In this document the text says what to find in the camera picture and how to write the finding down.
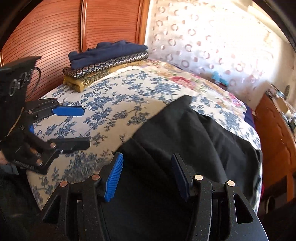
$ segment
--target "metal screw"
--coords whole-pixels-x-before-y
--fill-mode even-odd
[[[202,175],[195,175],[194,178],[195,178],[196,180],[201,181],[201,180],[203,179],[203,176],[202,176]]]
[[[36,161],[36,164],[38,165],[38,166],[41,166],[42,165],[42,160],[41,159],[37,159],[37,161]]]
[[[94,175],[91,176],[91,179],[94,180],[94,181],[95,180],[99,180],[100,179],[100,175],[99,174],[94,174]]]
[[[68,182],[67,182],[67,181],[62,181],[62,182],[60,182],[59,185],[60,185],[61,187],[65,187],[65,186],[68,185]]]
[[[232,180],[227,181],[228,186],[234,187],[235,186],[235,182]]]
[[[51,148],[55,148],[57,145],[54,143],[54,142],[52,142],[52,143],[50,143],[50,147]]]

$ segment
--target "floral bedspread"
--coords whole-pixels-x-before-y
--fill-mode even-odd
[[[34,124],[35,134],[44,140],[87,137],[91,147],[60,155],[52,162],[47,175],[27,172],[40,208],[62,180],[76,183],[98,173],[112,159],[112,151],[168,103],[185,94],[193,97],[191,107],[195,111],[210,116],[225,129],[248,140],[255,149],[260,149],[256,131],[232,111],[199,92],[144,69],[133,69],[104,79],[82,93],[60,85],[43,97],[57,97],[64,105],[83,106],[85,114],[82,117],[50,116]],[[259,205],[261,183],[257,183],[256,189],[255,211]]]
[[[149,73],[157,74],[200,93],[244,119],[246,112],[244,103],[214,83],[160,60],[146,60],[141,67]]]

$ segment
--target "blue gripper pad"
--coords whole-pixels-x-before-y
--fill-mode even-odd
[[[174,173],[175,180],[176,180],[180,195],[185,201],[187,201],[190,197],[189,183],[188,183],[186,176],[182,170],[182,167],[180,166],[180,164],[184,165],[184,163],[178,153],[172,155],[171,160],[172,160],[172,171]]]
[[[52,110],[56,115],[62,116],[83,116],[84,108],[82,106],[58,106]]]
[[[104,195],[106,202],[109,202],[111,198],[114,197],[119,177],[123,168],[123,155],[121,153],[118,153],[114,156],[112,161],[114,161],[114,159],[116,159],[114,166],[106,182],[106,192]]]
[[[34,127],[33,127],[33,125],[30,126],[30,132],[32,132],[34,134]]]

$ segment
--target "folded navy sweater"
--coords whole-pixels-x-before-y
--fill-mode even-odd
[[[76,51],[70,52],[69,60],[72,69],[80,69],[112,58],[141,52],[146,49],[147,46],[145,45],[134,44],[124,40],[115,43],[101,42],[97,44],[96,48],[88,49],[82,53],[77,53]]]

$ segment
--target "blue floral pattern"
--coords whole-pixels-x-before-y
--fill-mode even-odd
[[[109,163],[115,151],[148,119],[168,103],[185,94],[191,95],[191,107],[210,116],[232,133],[248,140],[260,149],[256,131],[233,112],[197,92],[143,69],[133,69],[94,83],[82,93],[60,85],[43,98],[57,97],[64,105],[81,105],[82,117],[50,116],[34,124],[35,134],[45,141],[50,138],[87,137],[91,147],[85,151],[60,155],[47,175],[28,171],[32,192],[40,208],[62,180],[76,183],[99,173]],[[258,209],[261,182],[257,185]]]

